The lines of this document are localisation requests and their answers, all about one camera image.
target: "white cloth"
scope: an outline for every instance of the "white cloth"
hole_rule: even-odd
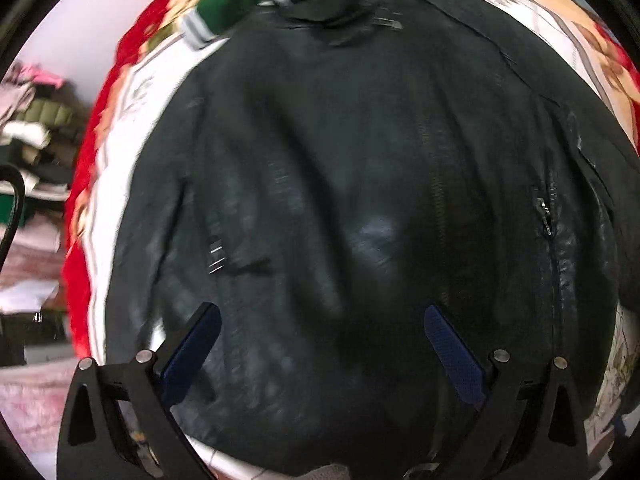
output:
[[[25,280],[0,290],[0,313],[39,312],[58,287],[55,280]]]
[[[5,231],[6,225],[0,224],[0,237],[4,236]],[[14,244],[55,253],[60,248],[60,229],[49,218],[36,213],[24,227],[16,231]]]
[[[2,136],[21,140],[39,150],[46,148],[51,141],[49,130],[42,124],[25,121],[8,121],[2,128]]]

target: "jacket sleeve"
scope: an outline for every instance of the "jacket sleeve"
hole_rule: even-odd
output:
[[[154,287],[190,179],[202,102],[196,75],[191,73],[170,100],[136,163],[105,304],[108,363],[130,360],[155,319]]]
[[[640,158],[613,114],[590,90],[585,94],[574,107],[578,148],[610,199],[620,304],[640,312]]]

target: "zipper pull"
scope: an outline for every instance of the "zipper pull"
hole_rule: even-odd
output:
[[[373,23],[374,25],[382,25],[383,27],[391,27],[395,30],[401,30],[402,29],[402,23],[400,23],[398,20],[390,20],[388,18],[380,18],[379,16],[374,16],[371,19],[371,23]]]
[[[542,218],[542,223],[545,227],[546,235],[551,238],[553,236],[553,230],[551,229],[551,222],[553,220],[551,216],[551,211],[546,206],[545,200],[543,198],[539,198],[536,203],[536,209]]]
[[[225,266],[226,254],[222,248],[222,240],[217,238],[209,244],[209,274],[213,274],[217,270]]]

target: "black leather jacket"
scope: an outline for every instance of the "black leather jacket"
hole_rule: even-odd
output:
[[[187,434],[287,474],[393,478],[474,416],[422,331],[483,367],[564,356],[593,409],[640,304],[640,164],[594,92],[481,0],[259,7],[145,145],[106,305],[109,362],[203,300],[223,332]],[[225,267],[208,274],[222,242]]]

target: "pink clothing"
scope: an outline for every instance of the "pink clothing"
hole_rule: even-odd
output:
[[[56,90],[60,90],[60,87],[65,83],[64,78],[41,69],[37,64],[23,66],[19,78],[22,82],[29,81],[36,85],[54,86]]]

